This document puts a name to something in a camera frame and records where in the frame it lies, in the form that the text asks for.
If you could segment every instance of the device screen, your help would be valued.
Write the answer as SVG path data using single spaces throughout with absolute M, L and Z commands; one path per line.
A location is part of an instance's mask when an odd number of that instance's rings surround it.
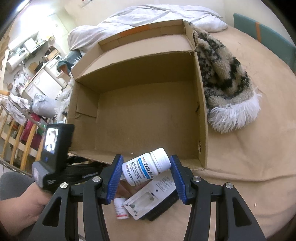
M 45 136 L 44 150 L 54 154 L 57 143 L 58 128 L 48 128 Z

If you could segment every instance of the silver screw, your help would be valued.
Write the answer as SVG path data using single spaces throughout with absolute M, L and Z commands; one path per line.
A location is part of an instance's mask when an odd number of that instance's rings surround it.
M 195 182 L 200 182 L 202 179 L 201 179 L 201 177 L 199 177 L 199 176 L 194 176 L 193 178 L 192 178 Z
M 100 180 L 101 180 L 101 177 L 99 177 L 99 176 L 93 177 L 93 182 L 95 182 L 95 183 L 99 182 Z
M 60 185 L 60 188 L 65 189 L 67 186 L 68 186 L 68 183 L 62 183 L 62 184 Z
M 225 186 L 229 189 L 233 188 L 233 184 L 232 183 L 226 183 Z

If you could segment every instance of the open cardboard box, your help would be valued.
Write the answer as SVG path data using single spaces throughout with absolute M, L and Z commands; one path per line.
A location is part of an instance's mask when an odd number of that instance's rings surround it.
M 183 20 L 136 27 L 98 43 L 72 69 L 71 152 L 111 163 L 163 147 L 207 165 L 207 116 L 193 29 Z

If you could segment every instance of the white blanket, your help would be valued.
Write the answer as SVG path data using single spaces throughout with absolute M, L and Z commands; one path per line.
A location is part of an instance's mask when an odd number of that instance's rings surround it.
M 99 23 L 97 26 L 79 26 L 68 36 L 70 50 L 79 49 L 85 54 L 97 42 L 144 24 L 184 19 L 207 32 L 219 32 L 227 28 L 218 13 L 201 6 L 140 5 L 128 7 Z

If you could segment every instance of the blue label stripe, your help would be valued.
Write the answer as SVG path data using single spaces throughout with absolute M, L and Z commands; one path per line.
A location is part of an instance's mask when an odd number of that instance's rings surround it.
M 141 166 L 141 168 L 142 168 L 142 171 L 143 171 L 143 173 L 145 174 L 146 178 L 147 178 L 147 179 L 150 179 L 150 176 L 149 176 L 148 173 L 146 172 L 146 169 L 145 169 L 145 167 L 144 167 L 144 165 L 143 165 L 143 163 L 142 163 L 141 158 L 139 158 L 138 161 L 139 161 L 139 164 L 140 164 L 140 166 Z

